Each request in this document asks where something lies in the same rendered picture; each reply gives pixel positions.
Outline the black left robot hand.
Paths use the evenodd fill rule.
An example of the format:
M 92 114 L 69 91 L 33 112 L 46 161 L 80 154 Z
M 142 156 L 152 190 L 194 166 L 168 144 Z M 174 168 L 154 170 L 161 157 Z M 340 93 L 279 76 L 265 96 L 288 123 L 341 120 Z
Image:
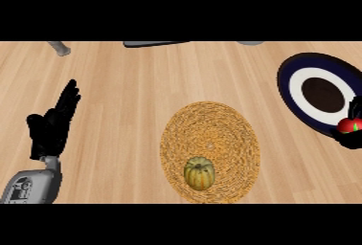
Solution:
M 71 79 L 55 107 L 49 109 L 44 115 L 31 114 L 27 116 L 30 138 L 33 140 L 31 160 L 40 160 L 47 156 L 58 157 L 62 154 L 80 99 L 77 81 Z

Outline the dark grey flat object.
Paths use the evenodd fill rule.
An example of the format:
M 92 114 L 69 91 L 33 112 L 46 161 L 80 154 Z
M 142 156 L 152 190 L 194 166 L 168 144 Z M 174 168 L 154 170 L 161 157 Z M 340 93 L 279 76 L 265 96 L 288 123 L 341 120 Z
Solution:
M 189 41 L 123 41 L 123 45 L 126 48 L 145 48 L 154 46 L 182 44 L 186 42 Z

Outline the dark blue and white plate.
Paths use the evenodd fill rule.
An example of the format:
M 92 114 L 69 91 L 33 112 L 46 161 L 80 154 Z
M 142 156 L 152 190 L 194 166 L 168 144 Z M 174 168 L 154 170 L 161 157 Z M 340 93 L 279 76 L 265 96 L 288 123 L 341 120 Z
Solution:
M 299 120 L 331 137 L 331 130 L 347 117 L 349 102 L 362 96 L 362 71 L 334 56 L 300 53 L 279 66 L 278 88 Z

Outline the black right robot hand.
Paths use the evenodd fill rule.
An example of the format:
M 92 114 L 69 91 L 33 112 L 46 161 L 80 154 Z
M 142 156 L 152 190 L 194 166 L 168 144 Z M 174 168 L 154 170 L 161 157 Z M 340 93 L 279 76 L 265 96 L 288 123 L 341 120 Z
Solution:
M 347 118 L 362 119 L 362 96 L 356 96 L 349 102 Z M 335 128 L 331 133 L 341 146 L 349 149 L 362 148 L 362 130 L 343 134 Z

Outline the round woven straw placemat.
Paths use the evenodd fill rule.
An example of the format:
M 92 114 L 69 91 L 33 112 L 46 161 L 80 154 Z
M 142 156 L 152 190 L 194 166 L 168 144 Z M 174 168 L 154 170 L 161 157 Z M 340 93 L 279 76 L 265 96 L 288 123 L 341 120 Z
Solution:
M 185 181 L 186 162 L 204 157 L 214 167 L 205 190 Z M 171 117 L 161 135 L 160 158 L 168 183 L 192 203 L 235 203 L 247 195 L 260 169 L 256 133 L 241 113 L 213 101 L 191 103 Z

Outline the red tomato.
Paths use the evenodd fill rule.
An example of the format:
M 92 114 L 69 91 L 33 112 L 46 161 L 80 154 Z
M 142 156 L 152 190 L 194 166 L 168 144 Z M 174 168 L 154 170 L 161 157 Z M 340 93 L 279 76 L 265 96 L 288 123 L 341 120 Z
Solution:
M 338 125 L 337 125 L 337 130 L 346 134 L 355 131 L 362 130 L 362 119 L 355 118 L 344 118 L 340 120 Z

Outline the green striped squash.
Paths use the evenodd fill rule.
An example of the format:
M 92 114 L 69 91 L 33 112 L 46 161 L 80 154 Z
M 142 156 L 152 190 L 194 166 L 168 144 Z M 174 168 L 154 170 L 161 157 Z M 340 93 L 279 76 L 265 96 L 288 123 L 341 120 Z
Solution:
M 207 190 L 214 184 L 214 164 L 205 157 L 194 157 L 183 167 L 183 179 L 192 189 Z

